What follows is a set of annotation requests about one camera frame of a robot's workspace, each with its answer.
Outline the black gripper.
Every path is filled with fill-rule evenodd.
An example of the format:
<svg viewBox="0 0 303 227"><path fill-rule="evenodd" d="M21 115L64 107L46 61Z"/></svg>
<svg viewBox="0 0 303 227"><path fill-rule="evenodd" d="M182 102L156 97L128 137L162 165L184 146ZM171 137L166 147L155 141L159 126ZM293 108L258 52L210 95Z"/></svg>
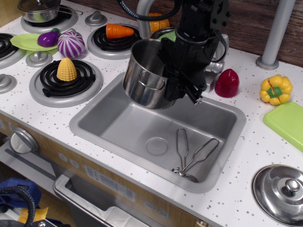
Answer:
<svg viewBox="0 0 303 227"><path fill-rule="evenodd" d="M202 93L206 90L205 69L211 63L220 39L218 33L197 42L183 40L176 34L176 41L167 38L160 40L159 51L163 61L164 76L168 77L165 99L174 101L187 93L195 104L202 102Z"/></svg>

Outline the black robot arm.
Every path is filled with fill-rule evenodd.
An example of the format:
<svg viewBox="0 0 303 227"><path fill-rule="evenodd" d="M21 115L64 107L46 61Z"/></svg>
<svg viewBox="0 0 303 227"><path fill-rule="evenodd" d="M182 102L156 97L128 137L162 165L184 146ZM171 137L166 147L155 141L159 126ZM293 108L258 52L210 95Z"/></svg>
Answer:
<svg viewBox="0 0 303 227"><path fill-rule="evenodd" d="M205 69L213 62L219 43L226 44L220 28L230 17L226 0L184 0L182 15L175 29L176 40L161 40L159 57L164 63L163 76L168 79L164 97L175 101L188 95L200 103L206 90Z"/></svg>

